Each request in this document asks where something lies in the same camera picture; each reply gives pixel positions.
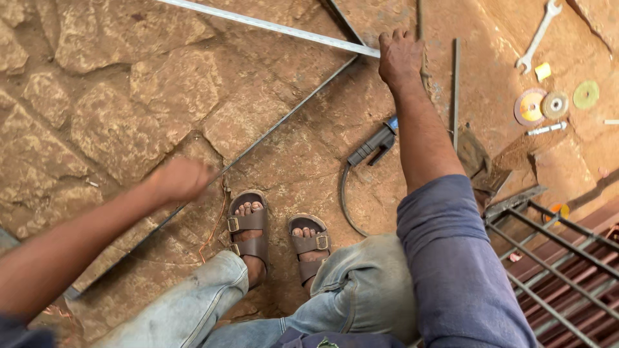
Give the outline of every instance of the light blue jeans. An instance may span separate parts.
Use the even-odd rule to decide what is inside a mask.
[[[419,337],[412,280],[395,235],[369,237],[333,253],[316,275],[310,300],[293,315],[211,332],[247,291],[245,263],[222,251],[94,346],[268,348],[287,328],[307,334],[391,333],[404,344]]]

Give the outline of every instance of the sandal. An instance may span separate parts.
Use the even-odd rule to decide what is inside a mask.
[[[252,212],[247,216],[234,215],[238,206],[246,202],[260,202],[263,209]],[[245,230],[262,230],[260,237],[246,241],[233,241],[230,250],[237,256],[255,256],[262,260],[264,267],[269,272],[269,214],[267,200],[262,191],[249,189],[241,192],[230,204],[228,210],[228,231],[230,231],[230,241],[232,236]]]
[[[313,228],[316,231],[316,235],[313,237],[298,237],[292,234],[292,230],[295,228],[303,229],[303,227]],[[292,237],[292,244],[295,246],[297,260],[299,260],[301,285],[303,285],[309,278],[312,278],[318,273],[320,266],[322,266],[322,264],[327,261],[329,255],[331,255],[331,237],[321,219],[304,212],[288,218],[288,234]],[[311,262],[305,262],[299,259],[300,254],[307,253],[308,251],[322,250],[327,250],[329,255]]]

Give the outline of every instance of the spanner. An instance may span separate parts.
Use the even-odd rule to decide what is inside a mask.
[[[550,25],[550,21],[554,18],[554,16],[561,13],[561,10],[563,9],[563,5],[555,6],[555,1],[556,0],[548,0],[548,3],[546,4],[546,14],[543,17],[542,23],[537,29],[535,36],[533,37],[533,41],[531,42],[527,53],[516,61],[516,68],[524,64],[525,69],[522,74],[526,74],[531,71],[531,59],[533,58],[535,50],[540,45],[543,35],[546,33],[546,29]]]

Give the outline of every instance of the metal grate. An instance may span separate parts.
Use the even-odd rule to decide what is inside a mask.
[[[488,235],[507,249],[498,256],[518,302],[540,347],[617,348],[619,227],[594,233],[533,202],[543,191],[536,186],[485,214]],[[522,259],[509,263],[513,253]]]

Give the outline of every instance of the brown ground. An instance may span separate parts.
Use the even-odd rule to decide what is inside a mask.
[[[344,38],[318,0],[203,3]],[[415,26],[415,3],[338,1],[374,47],[380,32]],[[534,57],[534,66],[552,67],[541,83],[513,65],[543,17],[543,1],[425,4],[432,101],[447,124],[452,39],[461,37],[460,126],[470,126],[495,165],[516,170],[503,196],[539,182],[550,188],[543,203],[569,201],[594,187],[600,172],[619,168],[616,126],[602,124],[617,118],[611,50],[619,42],[619,10],[603,0],[570,3]],[[0,17],[0,225],[21,240],[100,204],[170,157],[222,167],[352,56],[153,0],[1,0]],[[265,192],[272,265],[267,282],[224,323],[289,315],[307,300],[285,230],[288,216],[318,215],[336,248],[361,240],[341,213],[337,189],[346,156],[394,112],[377,68],[372,58],[356,62],[226,174],[227,202],[244,189]],[[594,108],[570,105],[565,132],[524,135],[513,116],[524,90],[571,95],[587,79],[600,85]],[[371,233],[395,230],[404,194],[397,146],[377,166],[354,169],[348,182],[351,214]],[[619,185],[607,188],[573,217],[617,194]],[[37,323],[55,327],[62,346],[82,347],[138,313],[202,263],[198,249],[214,228],[204,256],[225,248],[225,225],[214,226],[223,199],[219,192],[190,205],[80,299],[59,300],[71,319],[54,307]],[[115,242],[74,286],[85,289],[166,213]]]

